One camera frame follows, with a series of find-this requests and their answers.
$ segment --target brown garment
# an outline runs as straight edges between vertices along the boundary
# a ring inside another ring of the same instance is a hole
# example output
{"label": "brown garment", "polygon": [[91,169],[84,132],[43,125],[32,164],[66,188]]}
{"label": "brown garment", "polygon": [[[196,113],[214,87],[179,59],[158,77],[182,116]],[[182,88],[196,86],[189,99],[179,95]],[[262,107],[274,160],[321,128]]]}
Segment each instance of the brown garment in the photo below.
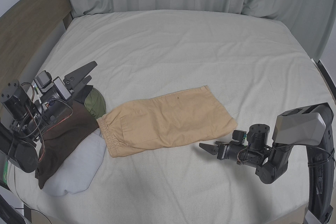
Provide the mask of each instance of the brown garment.
{"label": "brown garment", "polygon": [[35,178],[39,180],[40,189],[79,143],[97,128],[97,121],[85,106],[73,101],[71,117],[43,134],[45,154],[35,171]]}
{"label": "brown garment", "polygon": [[97,121],[112,157],[216,139],[237,126],[208,86],[130,101]]}

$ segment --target clothing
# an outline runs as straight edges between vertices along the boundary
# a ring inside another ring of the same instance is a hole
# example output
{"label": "clothing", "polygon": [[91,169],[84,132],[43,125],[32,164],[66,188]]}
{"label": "clothing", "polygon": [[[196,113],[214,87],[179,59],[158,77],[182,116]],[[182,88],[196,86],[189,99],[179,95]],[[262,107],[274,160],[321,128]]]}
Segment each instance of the clothing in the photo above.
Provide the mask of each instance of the clothing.
{"label": "clothing", "polygon": [[208,86],[130,101],[97,121],[112,157],[216,139],[237,126]]}
{"label": "clothing", "polygon": [[43,188],[44,183],[58,170],[79,143],[97,128],[97,121],[86,110],[85,106],[73,101],[72,116],[43,134],[45,154],[35,171],[40,189]]}
{"label": "clothing", "polygon": [[98,128],[80,142],[56,173],[45,182],[42,190],[51,196],[86,190],[103,162],[105,149],[106,143]]}
{"label": "clothing", "polygon": [[95,119],[106,114],[104,97],[92,85],[85,85],[85,87],[75,96],[74,100],[83,104]]}

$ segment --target beige pants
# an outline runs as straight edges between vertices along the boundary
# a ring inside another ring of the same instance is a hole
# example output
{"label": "beige pants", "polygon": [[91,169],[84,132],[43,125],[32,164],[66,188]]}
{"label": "beige pants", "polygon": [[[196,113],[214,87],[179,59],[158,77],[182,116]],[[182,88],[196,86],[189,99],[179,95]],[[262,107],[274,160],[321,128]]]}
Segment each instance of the beige pants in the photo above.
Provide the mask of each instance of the beige pants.
{"label": "beige pants", "polygon": [[112,157],[216,139],[237,126],[208,86],[130,101],[97,121]]}

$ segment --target wooden headboard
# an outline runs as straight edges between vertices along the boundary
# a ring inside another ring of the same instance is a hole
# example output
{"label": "wooden headboard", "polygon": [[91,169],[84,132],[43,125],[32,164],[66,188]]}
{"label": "wooden headboard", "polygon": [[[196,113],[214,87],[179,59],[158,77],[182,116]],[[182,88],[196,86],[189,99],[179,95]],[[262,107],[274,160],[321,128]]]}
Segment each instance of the wooden headboard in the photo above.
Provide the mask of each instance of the wooden headboard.
{"label": "wooden headboard", "polygon": [[0,91],[23,69],[63,20],[72,20],[69,0],[20,0],[0,18]]}

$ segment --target mattress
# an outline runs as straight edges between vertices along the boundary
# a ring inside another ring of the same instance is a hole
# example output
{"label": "mattress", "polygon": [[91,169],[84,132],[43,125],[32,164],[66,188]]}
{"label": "mattress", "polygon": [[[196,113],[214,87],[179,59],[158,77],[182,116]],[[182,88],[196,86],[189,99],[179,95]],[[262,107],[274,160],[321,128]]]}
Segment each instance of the mattress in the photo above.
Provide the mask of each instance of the mattress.
{"label": "mattress", "polygon": [[[63,78],[92,60],[98,66],[90,84],[105,97],[107,111],[209,85],[237,129],[269,125],[269,145],[285,110],[328,102],[336,111],[319,71],[278,21],[173,10],[86,15],[73,20],[41,70]],[[10,189],[29,207],[69,224],[260,224],[309,197],[304,146],[293,148],[287,172],[270,185],[254,168],[219,161],[198,143],[117,158],[106,150],[89,188],[61,197],[40,190],[34,173],[10,165],[8,174]]]}

